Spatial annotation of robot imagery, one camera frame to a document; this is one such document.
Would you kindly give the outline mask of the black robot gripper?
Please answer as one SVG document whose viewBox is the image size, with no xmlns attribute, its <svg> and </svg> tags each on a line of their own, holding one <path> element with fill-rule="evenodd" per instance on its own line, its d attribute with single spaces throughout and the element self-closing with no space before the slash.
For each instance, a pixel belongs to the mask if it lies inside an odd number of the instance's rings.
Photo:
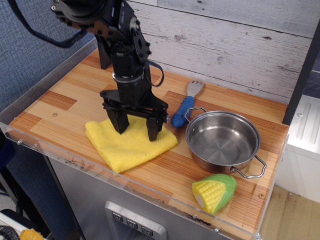
<svg viewBox="0 0 320 240">
<path fill-rule="evenodd" d="M 150 141 L 155 141 L 162 130 L 163 122 L 167 123 L 169 120 L 169 105 L 153 94 L 151 76 L 142 74 L 136 78 L 121 78 L 114 74 L 113 77 L 117 89 L 103 90 L 100 96 L 114 129 L 119 134 L 127 129 L 127 115 L 148 118 L 148 137 Z"/>
</svg>

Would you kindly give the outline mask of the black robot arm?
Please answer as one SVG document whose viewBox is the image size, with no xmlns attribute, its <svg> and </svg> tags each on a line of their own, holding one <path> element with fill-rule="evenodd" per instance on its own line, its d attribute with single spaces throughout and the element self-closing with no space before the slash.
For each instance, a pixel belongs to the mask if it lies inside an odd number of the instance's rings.
<svg viewBox="0 0 320 240">
<path fill-rule="evenodd" d="M 156 140 L 169 120 L 169 105 L 152 92 L 150 66 L 161 66 L 148 59 L 150 43 L 130 5 L 125 0 L 55 0 L 51 10 L 67 26 L 94 34 L 101 68 L 113 66 L 117 89 L 103 90 L 100 96 L 114 129 L 122 134 L 129 115 L 142 117 L 149 140 Z"/>
</svg>

